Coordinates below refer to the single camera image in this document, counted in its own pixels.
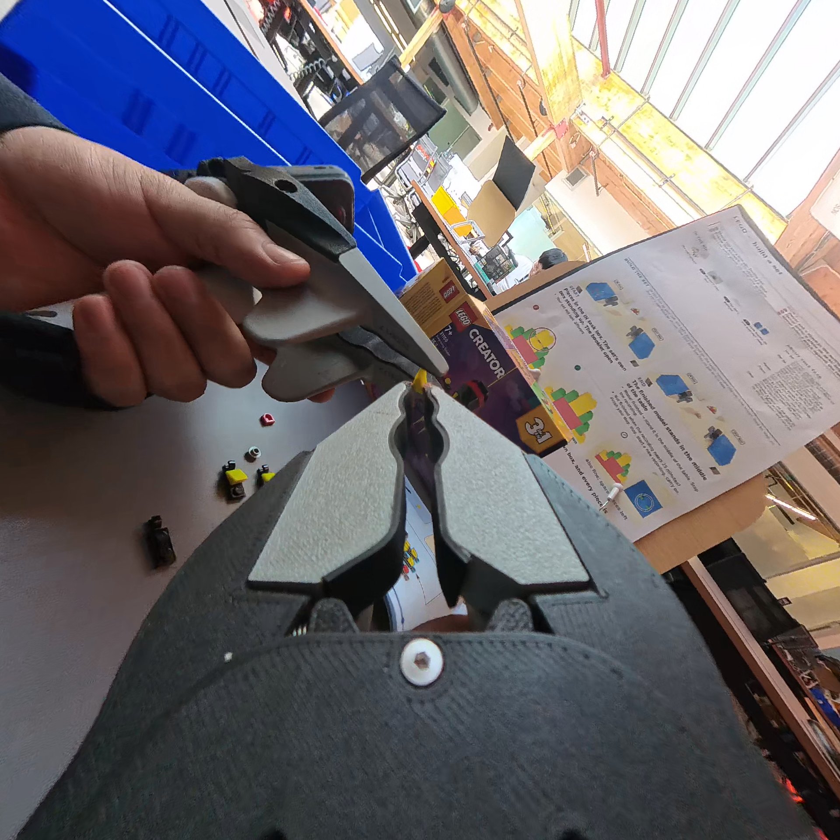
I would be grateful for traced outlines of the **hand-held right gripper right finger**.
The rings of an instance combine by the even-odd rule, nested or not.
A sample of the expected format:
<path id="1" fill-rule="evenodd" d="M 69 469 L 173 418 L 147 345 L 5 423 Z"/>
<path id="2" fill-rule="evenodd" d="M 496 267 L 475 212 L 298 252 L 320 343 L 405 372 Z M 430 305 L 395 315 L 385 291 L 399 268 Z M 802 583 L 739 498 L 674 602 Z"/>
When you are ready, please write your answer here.
<path id="1" fill-rule="evenodd" d="M 425 392 L 437 575 L 450 606 L 480 613 L 592 578 L 529 457 L 441 388 Z"/>

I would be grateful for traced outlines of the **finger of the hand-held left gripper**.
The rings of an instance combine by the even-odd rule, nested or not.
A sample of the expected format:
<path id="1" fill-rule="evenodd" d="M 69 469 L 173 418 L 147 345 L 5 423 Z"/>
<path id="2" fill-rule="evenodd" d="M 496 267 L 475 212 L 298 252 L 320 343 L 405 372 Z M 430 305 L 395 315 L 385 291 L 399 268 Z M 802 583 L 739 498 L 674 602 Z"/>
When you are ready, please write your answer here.
<path id="1" fill-rule="evenodd" d="M 337 335 L 339 349 L 347 354 L 364 381 L 380 389 L 413 382 L 422 368 L 394 350 L 375 333 L 355 327 Z"/>
<path id="2" fill-rule="evenodd" d="M 426 371 L 447 372 L 444 356 L 342 226 L 292 233 L 268 225 L 267 232 L 303 257 L 310 275 L 300 287 L 266 291 L 266 346 L 299 345 L 361 328 Z"/>

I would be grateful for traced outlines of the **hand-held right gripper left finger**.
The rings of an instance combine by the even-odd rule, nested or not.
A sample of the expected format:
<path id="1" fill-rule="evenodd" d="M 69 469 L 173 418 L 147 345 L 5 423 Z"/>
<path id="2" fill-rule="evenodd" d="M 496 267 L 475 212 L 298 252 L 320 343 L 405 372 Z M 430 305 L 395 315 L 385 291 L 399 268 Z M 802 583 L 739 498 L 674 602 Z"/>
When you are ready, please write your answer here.
<path id="1" fill-rule="evenodd" d="M 248 575 L 263 590 L 342 601 L 352 615 L 403 570 L 408 383 L 395 385 L 309 457 Z"/>

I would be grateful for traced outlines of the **person's left forearm dark sleeve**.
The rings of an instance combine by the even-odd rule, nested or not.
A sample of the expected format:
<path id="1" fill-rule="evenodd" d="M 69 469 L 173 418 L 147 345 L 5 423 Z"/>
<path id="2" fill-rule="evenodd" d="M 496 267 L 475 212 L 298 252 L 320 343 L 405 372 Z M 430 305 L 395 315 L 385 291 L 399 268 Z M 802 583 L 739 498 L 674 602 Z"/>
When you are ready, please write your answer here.
<path id="1" fill-rule="evenodd" d="M 1 75 L 1 136 L 31 128 L 72 133 L 23 89 Z"/>

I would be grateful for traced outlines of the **purple lego set box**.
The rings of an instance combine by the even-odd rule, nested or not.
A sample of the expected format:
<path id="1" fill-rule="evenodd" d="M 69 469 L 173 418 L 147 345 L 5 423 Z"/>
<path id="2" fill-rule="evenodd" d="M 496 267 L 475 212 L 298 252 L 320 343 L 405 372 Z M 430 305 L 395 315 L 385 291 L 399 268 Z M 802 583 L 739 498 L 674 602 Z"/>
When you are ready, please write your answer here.
<path id="1" fill-rule="evenodd" d="M 447 361 L 446 393 L 525 452 L 545 457 L 571 441 L 512 338 L 447 262 L 427 267 L 400 301 Z"/>

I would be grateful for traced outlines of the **lego instruction booklet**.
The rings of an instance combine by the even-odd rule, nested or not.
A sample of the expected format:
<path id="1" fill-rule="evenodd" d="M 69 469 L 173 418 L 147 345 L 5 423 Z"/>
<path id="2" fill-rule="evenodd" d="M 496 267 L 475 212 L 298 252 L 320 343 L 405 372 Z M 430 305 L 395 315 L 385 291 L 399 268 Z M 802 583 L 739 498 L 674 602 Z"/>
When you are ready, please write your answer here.
<path id="1" fill-rule="evenodd" d="M 394 632 L 408 632 L 444 616 L 467 616 L 463 600 L 449 606 L 443 594 L 435 557 L 433 518 L 405 478 L 405 541 L 401 576 L 384 598 Z"/>

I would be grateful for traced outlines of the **person's left hand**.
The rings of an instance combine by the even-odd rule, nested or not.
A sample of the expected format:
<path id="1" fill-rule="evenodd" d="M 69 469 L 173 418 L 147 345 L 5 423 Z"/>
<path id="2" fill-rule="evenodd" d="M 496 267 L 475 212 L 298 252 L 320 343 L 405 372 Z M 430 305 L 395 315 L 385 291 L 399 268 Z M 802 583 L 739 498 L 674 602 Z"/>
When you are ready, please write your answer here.
<path id="1" fill-rule="evenodd" d="M 58 129 L 2 136 L 1 198 L 2 309 L 73 301 L 83 379 L 113 406 L 189 403 L 209 382 L 239 389 L 269 360 L 194 268 L 259 289 L 309 276 L 245 214 Z"/>

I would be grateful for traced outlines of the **blue plastic storage bin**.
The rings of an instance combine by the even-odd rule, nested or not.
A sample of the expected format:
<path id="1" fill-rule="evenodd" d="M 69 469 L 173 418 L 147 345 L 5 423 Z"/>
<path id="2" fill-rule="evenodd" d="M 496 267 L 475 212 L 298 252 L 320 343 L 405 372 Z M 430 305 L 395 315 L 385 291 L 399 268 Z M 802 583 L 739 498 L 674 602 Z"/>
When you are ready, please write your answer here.
<path id="1" fill-rule="evenodd" d="M 204 2 L 2 2 L 6 70 L 67 127 L 155 169 L 245 156 L 361 170 Z"/>
<path id="2" fill-rule="evenodd" d="M 353 237 L 386 285 L 400 297 L 418 271 L 382 194 L 366 185 L 360 185 L 354 198 Z"/>

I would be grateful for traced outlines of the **black mesh office chair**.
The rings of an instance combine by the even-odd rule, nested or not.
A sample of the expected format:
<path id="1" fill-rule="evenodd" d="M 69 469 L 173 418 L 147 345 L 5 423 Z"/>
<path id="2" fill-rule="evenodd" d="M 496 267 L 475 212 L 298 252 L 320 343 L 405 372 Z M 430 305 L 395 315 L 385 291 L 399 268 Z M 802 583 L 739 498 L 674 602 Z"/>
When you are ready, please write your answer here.
<path id="1" fill-rule="evenodd" d="M 446 114 L 393 56 L 318 121 L 369 183 Z"/>

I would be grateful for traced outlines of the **tan and black chair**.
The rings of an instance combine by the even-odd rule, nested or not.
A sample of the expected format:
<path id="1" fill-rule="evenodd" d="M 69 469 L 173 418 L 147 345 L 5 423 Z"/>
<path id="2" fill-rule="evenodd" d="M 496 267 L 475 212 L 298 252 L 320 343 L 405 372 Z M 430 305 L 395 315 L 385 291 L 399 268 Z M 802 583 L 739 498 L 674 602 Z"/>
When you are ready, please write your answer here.
<path id="1" fill-rule="evenodd" d="M 497 136 L 468 163 L 469 172 L 481 176 L 478 193 L 471 199 L 466 220 L 478 229 L 489 247 L 498 245 L 515 221 L 520 208 L 527 204 L 539 165 L 505 132 Z"/>

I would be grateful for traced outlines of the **printed instruction sheet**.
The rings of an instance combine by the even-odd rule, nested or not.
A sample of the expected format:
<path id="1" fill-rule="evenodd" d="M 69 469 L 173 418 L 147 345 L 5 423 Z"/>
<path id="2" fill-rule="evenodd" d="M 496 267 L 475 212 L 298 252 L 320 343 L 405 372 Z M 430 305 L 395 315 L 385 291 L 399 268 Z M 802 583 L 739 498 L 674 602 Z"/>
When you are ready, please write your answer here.
<path id="1" fill-rule="evenodd" d="M 736 205 L 500 309 L 570 435 L 551 467 L 635 542 L 838 423 L 838 317 Z"/>

